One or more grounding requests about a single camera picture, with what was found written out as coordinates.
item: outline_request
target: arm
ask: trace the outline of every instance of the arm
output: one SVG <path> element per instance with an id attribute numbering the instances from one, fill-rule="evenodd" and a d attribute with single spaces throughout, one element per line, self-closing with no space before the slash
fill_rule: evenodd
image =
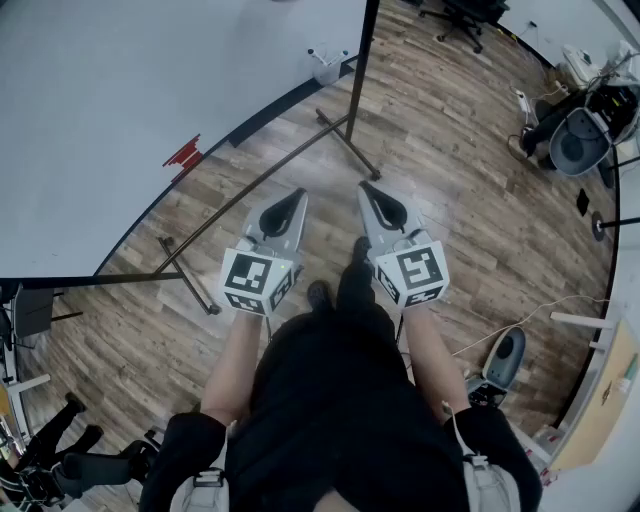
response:
<path id="1" fill-rule="evenodd" d="M 200 410 L 225 426 L 240 418 L 249 403 L 261 327 L 261 316 L 236 314 L 227 344 L 204 388 Z"/>
<path id="2" fill-rule="evenodd" d="M 409 354 L 416 386 L 442 423 L 447 415 L 442 402 L 448 402 L 454 413 L 470 407 L 462 372 L 442 341 L 435 319 L 427 305 L 404 311 Z"/>

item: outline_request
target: person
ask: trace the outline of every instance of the person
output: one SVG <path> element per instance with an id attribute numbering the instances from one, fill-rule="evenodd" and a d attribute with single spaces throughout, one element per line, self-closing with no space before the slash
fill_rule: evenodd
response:
<path id="1" fill-rule="evenodd" d="M 427 305 L 403 312 L 416 385 L 409 380 L 393 322 L 375 303 L 368 248 L 366 238 L 356 242 L 335 307 L 326 283 L 309 287 L 311 313 L 282 325 L 257 368 L 262 318 L 236 314 L 200 412 L 169 421 L 141 512 L 170 510 L 226 437 L 233 512 L 468 510 L 463 455 L 443 401 L 464 442 L 513 476 L 521 510 L 537 509 L 536 471 L 500 410 L 470 407 Z"/>
<path id="2" fill-rule="evenodd" d="M 0 501 L 3 503 L 11 503 L 21 511 L 41 511 L 42 507 L 38 503 L 32 503 L 29 500 L 21 484 L 19 473 L 33 467 L 50 470 L 68 453 L 86 453 L 102 437 L 102 428 L 89 425 L 76 443 L 56 452 L 62 434 L 69 428 L 73 419 L 87 410 L 73 393 L 67 393 L 65 400 L 67 405 L 33 436 L 22 457 L 18 457 L 13 450 L 8 459 L 0 457 L 0 485 L 2 486 Z"/>

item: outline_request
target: wooden floor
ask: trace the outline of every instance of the wooden floor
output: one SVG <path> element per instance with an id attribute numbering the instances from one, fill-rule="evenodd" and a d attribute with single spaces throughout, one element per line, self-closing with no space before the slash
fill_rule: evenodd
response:
<path id="1" fill-rule="evenodd" d="M 380 168 L 382 183 L 418 202 L 431 236 L 445 246 L 452 282 L 433 310 L 447 345 L 457 351 L 540 303 L 575 294 L 603 297 L 612 243 L 594 242 L 589 219 L 594 209 L 611 218 L 614 200 L 595 173 L 569 179 L 510 156 L 507 136 L 519 133 L 523 118 L 509 86 L 530 97 L 547 92 L 541 66 L 495 29 L 485 30 L 481 55 L 459 32 L 438 43 L 435 35 L 444 31 L 443 23 L 419 19 L 407 4 L 383 1 L 355 142 Z M 239 148 L 216 151 L 135 229 L 105 272 L 157 267 L 164 254 L 156 237 L 184 240 L 319 130 L 315 108 L 334 118 L 343 115 L 351 86 L 352 77 L 345 77 Z M 308 283 L 324 278 L 337 286 L 353 241 L 363 233 L 355 194 L 363 177 L 364 169 L 340 140 L 326 137 L 202 236 L 186 251 L 186 266 L 205 289 L 214 290 L 224 250 L 235 244 L 249 208 L 274 191 L 306 188 L 309 215 L 301 246 L 306 269 L 279 308 L 274 320 L 279 325 L 306 310 Z M 580 188 L 591 199 L 585 217 L 575 206 Z M 379 288 L 377 293 L 390 306 Z M 597 315 L 600 304 L 572 299 L 556 309 Z M 86 423 L 98 423 L 106 433 L 98 449 L 107 453 L 198 401 L 233 318 L 226 309 L 206 316 L 180 281 L 75 290 L 57 302 L 55 312 L 77 310 L 85 315 L 55 324 L 35 350 L 20 349 L 25 376 L 52 374 L 51 383 L 25 393 L 25 403 L 37 429 L 61 406 L 64 393 L 75 391 L 89 412 L 65 443 Z M 524 326 L 524 366 L 503 408 L 528 433 L 557 417 L 593 334 L 552 324 L 549 312 L 539 312 Z M 460 365 L 477 371 L 492 340 L 462 353 Z M 84 501 L 94 510 L 102 505 L 135 510 L 127 491 L 137 500 L 140 486 L 94 489 Z"/>

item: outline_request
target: black pants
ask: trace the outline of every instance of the black pants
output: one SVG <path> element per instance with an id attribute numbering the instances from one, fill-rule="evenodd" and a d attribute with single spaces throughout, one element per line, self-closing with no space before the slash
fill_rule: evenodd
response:
<path id="1" fill-rule="evenodd" d="M 21 471 L 27 466 L 38 466 L 43 469 L 51 469 L 60 462 L 67 453 L 86 453 L 96 444 L 96 436 L 86 431 L 82 434 L 78 442 L 66 450 L 56 453 L 58 442 L 69 428 L 73 418 L 80 411 L 74 403 L 68 403 L 54 418 L 47 423 L 31 439 L 27 449 L 16 467 L 16 471 Z"/>
<path id="2" fill-rule="evenodd" d="M 263 389 L 271 370 L 280 363 L 283 355 L 289 350 L 290 344 L 296 343 L 299 333 L 317 326 L 318 322 L 323 322 L 330 316 L 344 320 L 342 323 L 345 329 L 353 328 L 354 331 L 368 332 L 372 339 L 389 344 L 397 350 L 395 327 L 387 312 L 376 304 L 376 295 L 371 288 L 372 279 L 373 271 L 368 265 L 364 262 L 352 263 L 342 273 L 335 310 L 312 311 L 298 315 L 282 324 L 274 333 L 271 343 L 258 364 L 254 390 Z"/>

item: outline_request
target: white wall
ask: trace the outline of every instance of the white wall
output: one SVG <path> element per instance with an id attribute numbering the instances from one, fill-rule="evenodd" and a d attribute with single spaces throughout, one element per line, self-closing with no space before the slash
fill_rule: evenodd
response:
<path id="1" fill-rule="evenodd" d="M 635 145 L 635 141 L 626 144 Z M 621 185 L 621 217 L 640 216 L 640 168 L 625 174 Z M 640 225 L 623 226 L 620 230 L 612 299 L 624 311 L 636 338 L 640 339 Z M 560 474 L 558 481 L 545 489 L 542 510 L 626 512 L 638 495 L 640 377 L 636 377 L 622 415 L 596 461 Z"/>
<path id="2" fill-rule="evenodd" d="M 365 0 L 9 0 L 0 12 L 0 277 L 91 275 L 182 169 L 359 48 Z"/>
<path id="3" fill-rule="evenodd" d="M 606 3 L 611 12 L 640 42 L 640 23 L 622 0 L 598 0 Z M 606 62 L 605 47 L 626 39 L 603 10 L 593 0 L 509 0 L 511 10 L 504 13 L 500 23 L 514 34 L 522 34 L 529 21 L 538 25 L 521 38 L 551 64 L 564 60 L 562 46 L 569 44 L 585 50 L 592 60 Z"/>

